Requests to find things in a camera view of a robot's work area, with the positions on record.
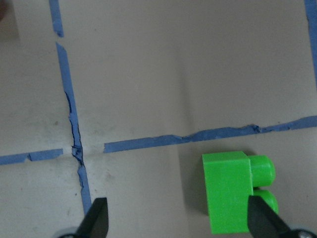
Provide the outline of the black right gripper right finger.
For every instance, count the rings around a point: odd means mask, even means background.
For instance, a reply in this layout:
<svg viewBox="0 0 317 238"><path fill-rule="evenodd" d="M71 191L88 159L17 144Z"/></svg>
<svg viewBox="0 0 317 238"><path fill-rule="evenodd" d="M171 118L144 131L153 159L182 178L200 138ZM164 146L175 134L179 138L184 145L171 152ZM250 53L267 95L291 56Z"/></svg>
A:
<svg viewBox="0 0 317 238"><path fill-rule="evenodd" d="M260 197L249 196L247 225L253 238L282 238L290 228Z"/></svg>

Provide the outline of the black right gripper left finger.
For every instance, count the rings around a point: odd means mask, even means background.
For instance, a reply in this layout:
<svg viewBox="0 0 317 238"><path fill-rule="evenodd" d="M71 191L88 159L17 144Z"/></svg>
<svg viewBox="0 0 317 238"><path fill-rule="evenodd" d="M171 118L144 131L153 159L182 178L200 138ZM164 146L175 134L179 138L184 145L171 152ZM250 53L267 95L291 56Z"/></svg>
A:
<svg viewBox="0 0 317 238"><path fill-rule="evenodd" d="M73 236L75 238L106 238L108 230L107 198L96 198Z"/></svg>

